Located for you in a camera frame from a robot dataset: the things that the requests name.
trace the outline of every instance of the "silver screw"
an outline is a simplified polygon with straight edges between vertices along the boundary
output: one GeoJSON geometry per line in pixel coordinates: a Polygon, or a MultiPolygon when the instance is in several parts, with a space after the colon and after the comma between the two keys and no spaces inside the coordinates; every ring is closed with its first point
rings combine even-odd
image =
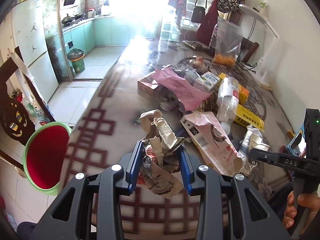
{"type": "Polygon", "coordinates": [[[114,165],[111,166],[111,169],[113,171],[119,171],[119,170],[121,170],[121,165],[120,164],[114,164],[114,165]]]}
{"type": "Polygon", "coordinates": [[[83,179],[84,178],[84,173],[79,172],[75,175],[76,179],[83,179]]]}
{"type": "Polygon", "coordinates": [[[242,174],[240,174],[240,173],[237,173],[235,175],[235,177],[236,177],[237,180],[244,180],[244,176],[242,174]]]}
{"type": "Polygon", "coordinates": [[[199,166],[199,170],[201,171],[207,171],[209,169],[209,167],[207,165],[200,165],[199,166]]]}

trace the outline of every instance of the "refrigerator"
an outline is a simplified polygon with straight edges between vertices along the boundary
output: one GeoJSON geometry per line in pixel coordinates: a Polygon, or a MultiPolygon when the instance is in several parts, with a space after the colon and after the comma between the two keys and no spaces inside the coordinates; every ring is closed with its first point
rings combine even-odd
{"type": "MultiPolygon", "coordinates": [[[[14,6],[0,25],[0,52],[5,62],[19,46],[39,92],[48,101],[59,84],[45,42],[42,10],[42,0],[26,0],[14,6]]],[[[10,81],[23,92],[15,74],[10,81]]]]}

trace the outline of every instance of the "pink plastic wrapper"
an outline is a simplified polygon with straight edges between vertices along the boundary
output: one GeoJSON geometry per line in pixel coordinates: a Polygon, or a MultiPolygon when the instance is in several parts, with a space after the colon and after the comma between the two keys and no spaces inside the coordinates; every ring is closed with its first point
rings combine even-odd
{"type": "Polygon", "coordinates": [[[173,91],[186,111],[192,111],[200,106],[210,95],[194,88],[187,80],[179,77],[171,68],[155,70],[152,78],[159,84],[173,91]]]}

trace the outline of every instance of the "patterned tablecloth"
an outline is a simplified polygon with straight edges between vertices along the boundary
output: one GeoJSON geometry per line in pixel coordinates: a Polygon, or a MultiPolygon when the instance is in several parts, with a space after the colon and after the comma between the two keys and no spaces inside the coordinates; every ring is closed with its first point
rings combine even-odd
{"type": "MultiPolygon", "coordinates": [[[[194,54],[203,56],[210,70],[234,76],[250,91],[244,105],[265,121],[264,141],[272,151],[289,142],[286,135],[292,129],[272,92],[260,88],[250,74],[239,66],[234,69],[219,66],[204,53],[171,48],[172,43],[136,38],[131,41],[118,62],[109,70],[95,92],[90,104],[74,127],[63,162],[60,182],[65,185],[76,173],[93,175],[118,163],[121,156],[133,151],[144,131],[138,122],[140,114],[159,108],[159,100],[141,91],[137,80],[153,68],[176,64],[194,54]]],[[[173,131],[182,129],[179,116],[162,111],[173,131]]],[[[233,124],[231,130],[244,136],[245,128],[233,124]]],[[[188,145],[189,152],[197,152],[188,145]]],[[[181,179],[180,173],[175,176],[181,179]]],[[[288,182],[286,172],[271,165],[262,165],[249,178],[268,199],[271,192],[288,182]]],[[[93,207],[95,219],[96,203],[93,207]]],[[[183,190],[171,199],[154,195],[137,187],[130,197],[121,198],[121,214],[127,239],[190,239],[195,237],[199,211],[199,197],[190,197],[183,190]]]]}

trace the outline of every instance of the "yellow box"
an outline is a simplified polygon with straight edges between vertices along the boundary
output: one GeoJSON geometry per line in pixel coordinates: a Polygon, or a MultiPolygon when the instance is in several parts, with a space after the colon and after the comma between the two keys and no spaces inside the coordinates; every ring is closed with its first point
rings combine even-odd
{"type": "Polygon", "coordinates": [[[258,128],[260,131],[263,131],[264,128],[263,120],[261,120],[253,112],[241,105],[238,105],[235,122],[244,127],[246,127],[249,124],[252,124],[255,128],[258,128]]]}
{"type": "MultiPolygon", "coordinates": [[[[221,78],[221,80],[217,84],[217,86],[220,87],[222,79],[228,76],[222,72],[220,73],[220,75],[218,75],[218,77],[221,78]]],[[[247,90],[244,86],[239,84],[239,103],[241,105],[243,105],[247,101],[249,94],[250,94],[250,91],[247,90]]]]}

